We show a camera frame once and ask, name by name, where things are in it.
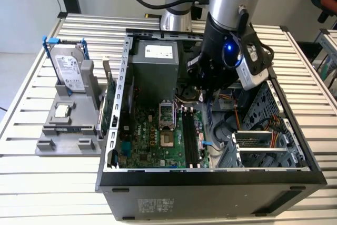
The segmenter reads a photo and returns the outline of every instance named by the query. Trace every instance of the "ram slot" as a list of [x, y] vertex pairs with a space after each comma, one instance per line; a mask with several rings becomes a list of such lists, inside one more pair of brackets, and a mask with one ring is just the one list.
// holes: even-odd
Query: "ram slot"
[[183, 135], [185, 145], [186, 167], [197, 168], [199, 163], [198, 149], [192, 112], [183, 112]]

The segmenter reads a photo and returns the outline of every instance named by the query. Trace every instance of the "power supply label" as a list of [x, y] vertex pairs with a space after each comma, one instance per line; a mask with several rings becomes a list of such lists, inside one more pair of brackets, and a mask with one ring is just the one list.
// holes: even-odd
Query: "power supply label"
[[172, 46], [147, 45], [145, 47], [145, 57], [173, 59]]

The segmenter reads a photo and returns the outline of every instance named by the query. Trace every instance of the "label sticker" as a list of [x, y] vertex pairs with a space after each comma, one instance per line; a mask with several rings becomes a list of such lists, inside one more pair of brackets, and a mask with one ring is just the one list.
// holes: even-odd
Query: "label sticker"
[[138, 199], [140, 213], [169, 213], [172, 212], [174, 198], [170, 199]]
[[57, 55], [55, 58], [65, 86], [73, 92], [84, 92], [84, 84], [77, 60], [68, 55]]
[[55, 131], [58, 131], [58, 132], [68, 132], [68, 129], [66, 129], [66, 128], [55, 128]]
[[173, 59], [172, 46], [147, 45], [145, 47], [145, 57]]

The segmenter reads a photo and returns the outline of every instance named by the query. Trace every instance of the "slatted metal table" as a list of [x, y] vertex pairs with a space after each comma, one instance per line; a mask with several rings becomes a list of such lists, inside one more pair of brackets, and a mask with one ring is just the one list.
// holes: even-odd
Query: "slatted metal table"
[[[205, 23], [194, 22], [203, 32]], [[110, 18], [69, 14], [49, 36], [88, 42], [94, 74], [105, 83], [102, 57], [118, 76], [125, 29], [156, 30], [157, 19]], [[277, 26], [255, 26], [261, 41], [275, 51], [274, 70], [288, 102], [328, 181], [319, 190], [275, 218], [175, 220], [175, 224], [337, 224], [337, 104], [291, 34]], [[38, 54], [0, 124], [0, 224], [112, 224], [102, 194], [95, 193], [98, 157], [34, 155], [36, 140], [55, 96], [56, 76], [44, 51]]]
[[337, 30], [321, 29], [318, 42], [337, 64]]

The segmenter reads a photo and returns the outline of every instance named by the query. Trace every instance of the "hard drive label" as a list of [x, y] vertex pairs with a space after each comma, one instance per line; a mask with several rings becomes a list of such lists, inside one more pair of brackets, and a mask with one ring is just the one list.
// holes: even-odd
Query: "hard drive label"
[[55, 58], [65, 86], [73, 92], [84, 92], [84, 84], [77, 60], [67, 55], [57, 55]]

